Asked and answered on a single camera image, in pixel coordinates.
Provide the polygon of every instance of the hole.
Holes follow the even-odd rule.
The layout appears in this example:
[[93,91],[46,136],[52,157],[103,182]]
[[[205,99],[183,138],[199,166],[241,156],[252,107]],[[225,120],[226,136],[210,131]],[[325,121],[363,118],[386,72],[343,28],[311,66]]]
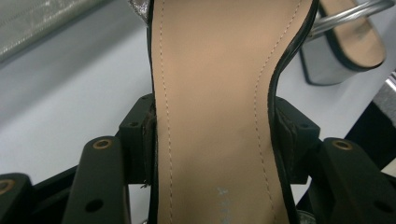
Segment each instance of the hole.
[[129,123],[129,126],[136,127],[138,124],[139,124],[138,122],[132,122],[132,123]]
[[351,150],[353,148],[352,145],[350,145],[348,142],[341,140],[332,141],[332,145],[343,150]]
[[110,139],[102,139],[102,140],[96,141],[93,144],[93,148],[95,148],[95,149],[105,149],[105,148],[110,147],[110,145],[111,145],[111,140]]
[[390,207],[387,203],[383,203],[380,201],[375,201],[374,205],[376,208],[378,208],[379,210],[386,212],[386,213],[393,213],[393,208]]
[[89,213],[94,213],[99,209],[101,209],[102,207],[103,207],[103,201],[100,199],[95,199],[87,203],[87,205],[85,206],[85,211]]

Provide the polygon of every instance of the black plastic holder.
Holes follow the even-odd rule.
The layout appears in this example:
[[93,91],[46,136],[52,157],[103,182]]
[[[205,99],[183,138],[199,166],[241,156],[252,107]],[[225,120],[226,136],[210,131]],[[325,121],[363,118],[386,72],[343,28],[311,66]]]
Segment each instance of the black plastic holder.
[[[141,97],[115,136],[91,140],[78,167],[35,186],[23,174],[0,175],[0,224],[131,223],[129,184],[155,184],[155,106]],[[396,178],[344,139],[319,140],[320,128],[276,99],[276,134],[292,184],[312,182],[298,209],[317,223],[396,223]]]

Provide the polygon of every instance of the white surface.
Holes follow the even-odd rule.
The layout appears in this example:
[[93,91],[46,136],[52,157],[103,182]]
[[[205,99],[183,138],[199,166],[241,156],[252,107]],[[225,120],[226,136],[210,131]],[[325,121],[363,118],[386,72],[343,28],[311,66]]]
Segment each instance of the white surface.
[[388,164],[384,169],[382,169],[382,172],[387,175],[392,175],[396,177],[396,159],[391,161],[390,164]]
[[[388,59],[331,87],[304,81],[296,57],[278,95],[318,124],[321,138],[344,137],[396,64],[396,8],[373,16]],[[112,135],[136,99],[151,92],[146,27],[115,0],[0,64],[0,174],[34,183],[78,164],[85,143]],[[294,188],[298,200],[304,187]],[[147,216],[149,190],[132,187],[133,222]]]

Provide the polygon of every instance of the tan insole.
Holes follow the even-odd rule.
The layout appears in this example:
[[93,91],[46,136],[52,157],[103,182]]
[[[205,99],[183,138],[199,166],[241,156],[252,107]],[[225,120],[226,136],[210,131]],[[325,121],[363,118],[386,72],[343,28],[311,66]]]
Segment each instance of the tan insole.
[[[354,0],[320,0],[327,15],[355,7]],[[374,67],[385,60],[385,48],[379,34],[366,18],[334,28],[336,39],[350,61],[360,67]]]
[[157,0],[158,223],[288,223],[267,115],[312,0]]

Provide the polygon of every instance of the stitching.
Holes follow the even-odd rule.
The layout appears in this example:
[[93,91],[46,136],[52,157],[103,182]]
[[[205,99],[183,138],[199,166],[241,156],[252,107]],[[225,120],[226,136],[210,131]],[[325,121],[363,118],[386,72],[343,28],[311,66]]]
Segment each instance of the stitching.
[[265,178],[265,184],[267,187],[267,194],[271,203],[271,209],[274,215],[274,223],[276,223],[276,212],[275,212],[275,208],[274,208],[274,202],[273,202],[273,198],[272,198],[272,194],[271,194],[271,190],[270,190],[270,185],[268,182],[268,176],[265,170],[265,165],[264,165],[264,157],[262,155],[262,142],[261,142],[261,138],[260,138],[260,133],[259,133],[259,122],[258,122],[258,118],[257,118],[257,92],[258,92],[258,88],[259,88],[259,83],[260,83],[260,79],[262,77],[262,72],[264,71],[264,68],[267,66],[268,62],[270,61],[270,59],[272,58],[272,56],[274,55],[274,52],[277,48],[277,46],[279,45],[280,41],[283,39],[283,37],[285,36],[286,32],[289,30],[291,23],[294,21],[294,18],[297,14],[298,9],[300,8],[302,0],[299,1],[297,7],[294,10],[294,14],[291,17],[291,20],[288,23],[288,26],[286,27],[285,31],[283,32],[283,34],[279,37],[279,39],[276,41],[275,45],[273,46],[270,55],[267,57],[266,61],[264,62],[264,65],[262,66],[262,70],[259,73],[259,76],[257,77],[257,81],[256,81],[256,86],[255,86],[255,90],[254,90],[254,98],[253,98],[253,102],[254,102],[254,118],[255,118],[255,125],[256,125],[256,133],[257,133],[257,138],[258,138],[258,147],[259,147],[259,152],[260,152],[260,156],[262,159],[262,170],[264,173],[264,178]]
[[168,96],[166,92],[164,71],[163,71],[163,11],[165,7],[165,0],[163,0],[163,7],[161,9],[161,23],[160,23],[160,58],[161,58],[161,73],[163,78],[163,91],[165,94],[165,105],[166,105],[166,123],[168,128],[168,153],[169,153],[169,222],[173,223],[173,163],[172,163],[172,148],[171,148],[171,126],[170,126],[170,118],[169,118],[169,104],[168,104]]

